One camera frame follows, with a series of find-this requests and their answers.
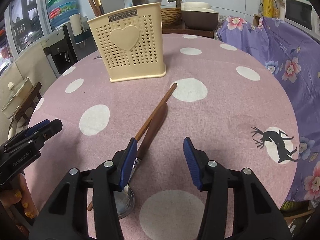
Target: white polka dot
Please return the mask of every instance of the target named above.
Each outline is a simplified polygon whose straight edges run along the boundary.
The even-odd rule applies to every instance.
[[[66,93],[69,94],[69,93],[72,93],[73,91],[76,91],[79,87],[81,87],[82,83],[83,83],[83,78],[79,78],[71,82],[66,88]]]
[[[223,48],[223,49],[227,49],[227,50],[237,50],[236,47],[231,46],[229,44],[220,44],[220,47]]]
[[[198,36],[186,34],[186,35],[183,35],[183,37],[186,38],[186,39],[195,39],[195,38],[197,38]]]
[[[247,78],[250,79],[252,81],[259,81],[260,80],[260,75],[255,72],[254,70],[252,70],[251,68],[248,67],[237,67],[237,72]]]
[[[152,240],[193,240],[203,212],[204,204],[196,196],[182,190],[165,190],[145,201],[139,219]]]
[[[35,107],[35,111],[37,111],[37,110],[40,108],[40,106],[42,106],[43,101],[44,101],[44,98],[41,98],[41,99],[39,100],[37,106]]]
[[[280,128],[278,128],[278,127],[269,127],[266,131],[275,131],[275,132],[277,132],[277,133],[279,133],[279,131],[281,131],[281,132],[284,132],[282,129],[280,129]],[[281,137],[283,137],[283,138],[288,138],[285,134],[281,134]],[[284,141],[284,144],[285,144],[285,149],[287,149],[289,152],[292,152],[293,151],[293,143],[292,143],[292,141],[291,140],[286,140],[286,141]],[[273,142],[273,141],[271,141],[271,142],[269,142],[269,141],[265,141],[264,142],[264,145],[266,146],[266,148],[267,148],[267,152],[268,152],[268,155],[270,156],[270,158],[273,160],[273,161],[275,161],[276,163],[278,163],[279,162],[279,154],[278,154],[278,148],[277,148],[277,145]],[[298,151],[296,151],[292,156],[290,156],[292,159],[297,159],[297,157],[298,157]],[[279,163],[279,164],[286,164],[286,163],[288,163],[288,162],[290,162],[290,160],[285,160],[285,161],[282,161],[281,163]]]
[[[74,71],[75,68],[76,68],[76,67],[70,67],[70,68],[68,68],[68,69],[62,74],[62,76],[68,75],[69,73],[71,73],[72,71]]]
[[[199,55],[202,53],[201,50],[195,48],[182,48],[180,49],[180,52],[186,55]]]
[[[84,135],[95,135],[107,126],[110,110],[105,105],[95,105],[86,110],[79,122],[80,131]]]
[[[174,83],[177,83],[178,86],[172,95],[180,101],[194,102],[204,99],[208,94],[206,86],[195,78],[184,78]]]

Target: blue gripper pad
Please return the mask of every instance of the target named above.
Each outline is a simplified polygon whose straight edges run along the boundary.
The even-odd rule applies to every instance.
[[[195,148],[189,137],[183,140],[183,153],[186,158],[188,168],[191,174],[193,185],[197,187],[198,190],[202,188],[201,182],[201,170],[199,164],[195,157]]]
[[[30,135],[32,135],[35,131],[39,130],[40,128],[44,127],[45,125],[49,124],[50,121],[48,119],[43,120],[42,122],[30,127],[27,130],[27,133],[25,135],[25,138],[29,137]]]
[[[137,149],[138,149],[138,142],[135,138],[131,138],[124,154],[127,154],[124,163],[122,165],[122,169],[120,171],[120,182],[119,186],[121,190],[124,189],[124,187],[128,184],[130,174],[132,171],[132,166],[134,163],[134,160],[137,155]]]

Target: pink tablecloth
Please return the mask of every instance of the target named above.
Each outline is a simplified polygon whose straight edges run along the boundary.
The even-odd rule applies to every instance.
[[[278,163],[272,140],[257,148],[252,127],[294,136],[285,141],[288,153],[299,145],[298,129],[286,93],[258,61],[219,41],[166,34],[166,76],[111,83],[102,60],[94,59],[98,54],[59,77],[31,118],[30,126],[44,119],[63,123],[62,131],[46,142],[42,156],[25,172],[37,207],[44,205],[70,168],[93,169],[125,149],[173,82],[178,88],[168,101],[167,118],[130,183],[136,205],[120,221],[125,239],[196,238],[206,192],[192,184],[183,154],[187,136],[226,168],[252,168],[281,206],[296,162]],[[262,135],[253,138],[260,141]],[[88,219],[94,236],[93,212]],[[228,223],[227,235],[231,228]]]

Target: metal screw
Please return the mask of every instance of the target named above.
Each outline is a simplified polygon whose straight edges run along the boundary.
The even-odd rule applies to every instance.
[[[113,161],[106,161],[103,165],[104,165],[106,168],[111,167],[111,166],[113,165]]]
[[[78,169],[76,168],[72,168],[70,171],[69,171],[70,175],[76,175],[78,173]]]
[[[243,173],[247,174],[247,175],[250,175],[252,173],[252,171],[249,168],[244,168],[243,169]]]
[[[218,164],[217,164],[217,162],[215,162],[215,161],[208,161],[208,165],[209,165],[210,167],[216,167]]]

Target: metal ladle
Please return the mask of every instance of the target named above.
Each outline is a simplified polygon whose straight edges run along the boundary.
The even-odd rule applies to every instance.
[[[166,116],[168,113],[168,105],[165,103],[154,115],[154,117],[151,120],[150,126],[147,130],[147,133],[137,151],[137,156],[134,160],[134,164],[132,167],[132,171],[130,174],[129,181],[134,174],[134,172],[139,168],[140,163],[147,153],[154,137],[158,133],[160,127],[162,126]],[[116,207],[118,212],[118,218],[122,219],[129,215],[134,208],[135,198],[133,191],[128,185],[124,187],[123,191],[114,191],[115,201],[116,201]]]

